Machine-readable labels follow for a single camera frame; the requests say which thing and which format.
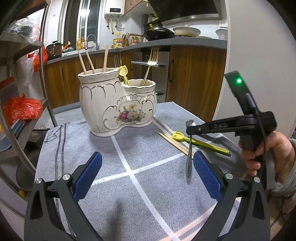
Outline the silver spoon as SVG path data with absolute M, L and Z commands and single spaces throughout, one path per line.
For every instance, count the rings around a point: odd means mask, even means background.
M 196 123 L 193 120 L 186 121 L 186 127 L 195 126 Z M 192 135 L 189 135 L 189 150 L 186 162 L 186 179 L 190 180 L 192 173 Z

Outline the yellow green silicone spatula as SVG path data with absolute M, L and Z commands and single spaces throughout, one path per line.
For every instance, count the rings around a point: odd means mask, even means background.
M 225 156 L 231 156 L 231 152 L 227 149 L 224 149 L 224 148 L 212 145 L 212 144 L 208 144 L 206 142 L 202 142 L 202 141 L 196 140 L 194 138 L 185 137 L 184 134 L 181 132 L 174 131 L 174 133 L 171 135 L 171 137 L 176 141 L 180 141 L 180 142 L 186 141 L 188 143 L 191 141 L 191 143 L 193 145 L 212 150 L 214 152 L 217 152 L 217 153 L 225 155 Z

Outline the gold fork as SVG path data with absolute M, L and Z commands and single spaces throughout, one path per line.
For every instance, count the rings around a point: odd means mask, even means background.
M 147 68 L 147 71 L 145 73 L 144 80 L 143 80 L 143 83 L 142 83 L 143 86 L 145 86 L 147 76 L 149 74 L 149 69 L 151 68 L 151 66 L 156 66 L 157 63 L 158 63 L 158 60 L 159 60 L 159 47 L 153 46 L 151 48 L 151 53 L 150 53 L 150 56 L 149 56 L 149 60 L 147 62 L 148 68 Z

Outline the silver fork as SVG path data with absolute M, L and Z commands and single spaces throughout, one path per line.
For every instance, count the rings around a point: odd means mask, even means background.
M 122 65 L 121 55 L 120 54 L 115 54 L 114 55 L 114 66 L 115 66 L 115 68 L 118 68 L 121 65 Z

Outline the wooden kitchen cabinets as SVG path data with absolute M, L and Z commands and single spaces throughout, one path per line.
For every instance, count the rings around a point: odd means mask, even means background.
M 173 101 L 204 121 L 213 119 L 222 87 L 226 50 L 196 46 L 170 47 L 166 102 Z M 110 52 L 107 65 L 114 67 L 114 55 L 120 54 L 122 64 L 133 78 L 130 59 L 136 49 Z M 44 67 L 48 98 L 53 109 L 63 112 L 78 108 L 83 71 L 78 57 L 59 58 Z

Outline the grey patterned table mat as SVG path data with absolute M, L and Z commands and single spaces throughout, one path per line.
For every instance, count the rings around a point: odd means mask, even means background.
M 201 124 L 200 118 L 174 102 L 160 103 L 150 125 L 106 138 L 90 132 L 79 108 L 56 120 L 36 177 L 58 180 L 100 152 L 102 167 L 79 205 L 104 240 L 191 240 L 198 233 L 216 201 L 196 171 L 186 179 L 186 155 L 162 134 L 184 133 L 186 121 Z

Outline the white bowl on counter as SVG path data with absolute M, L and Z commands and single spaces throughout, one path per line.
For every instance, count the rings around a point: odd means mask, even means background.
M 228 40 L 228 30 L 227 29 L 218 29 L 215 31 L 218 39 Z

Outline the white ceramic utensil holder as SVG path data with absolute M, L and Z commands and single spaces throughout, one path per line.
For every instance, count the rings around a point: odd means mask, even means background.
M 156 83 L 131 79 L 126 85 L 119 80 L 119 69 L 96 69 L 78 75 L 79 101 L 91 132 L 110 137 L 124 127 L 148 126 L 157 106 Z

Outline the metal storage shelf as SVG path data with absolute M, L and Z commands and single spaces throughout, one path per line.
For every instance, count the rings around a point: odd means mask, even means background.
M 45 86 L 44 46 L 49 1 L 2 1 L 1 18 L 1 201 L 27 203 L 32 190 L 45 124 L 55 120 Z M 16 20 L 32 18 L 40 27 L 40 40 L 29 43 L 22 35 L 5 32 Z M 36 120 L 17 120 L 11 126 L 3 106 L 15 96 L 43 104 Z

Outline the stainless steel oven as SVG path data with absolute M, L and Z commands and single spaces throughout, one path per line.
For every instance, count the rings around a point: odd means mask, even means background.
M 151 48 L 136 49 L 130 59 L 133 78 L 144 78 L 148 69 L 147 62 Z M 166 102 L 167 83 L 169 74 L 170 47 L 159 47 L 159 60 L 155 67 L 149 69 L 147 80 L 156 83 L 156 93 L 158 103 Z

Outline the white cooking pot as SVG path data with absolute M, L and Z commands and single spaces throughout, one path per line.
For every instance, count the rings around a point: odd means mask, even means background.
M 173 27 L 174 35 L 178 37 L 199 37 L 201 31 L 198 28 L 190 27 L 189 25 Z

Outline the black wok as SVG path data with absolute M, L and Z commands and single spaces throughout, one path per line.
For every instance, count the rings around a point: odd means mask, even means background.
M 174 36 L 171 30 L 162 26 L 154 27 L 152 24 L 149 25 L 149 30 L 144 32 L 144 37 L 148 41 L 171 39 Z

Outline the yellow oil bottle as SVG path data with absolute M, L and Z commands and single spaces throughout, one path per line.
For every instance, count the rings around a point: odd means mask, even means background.
M 121 48 L 121 47 L 123 47 L 123 39 L 121 38 L 113 39 L 113 48 Z

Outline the white water heater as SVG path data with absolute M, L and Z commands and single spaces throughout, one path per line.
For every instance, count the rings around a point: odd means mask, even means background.
M 125 0 L 106 0 L 106 16 L 123 16 L 125 14 Z

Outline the clear plastic bag on shelf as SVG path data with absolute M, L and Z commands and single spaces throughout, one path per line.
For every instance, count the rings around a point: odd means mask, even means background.
M 40 27 L 29 17 L 13 21 L 5 32 L 22 35 L 29 43 L 40 40 Z

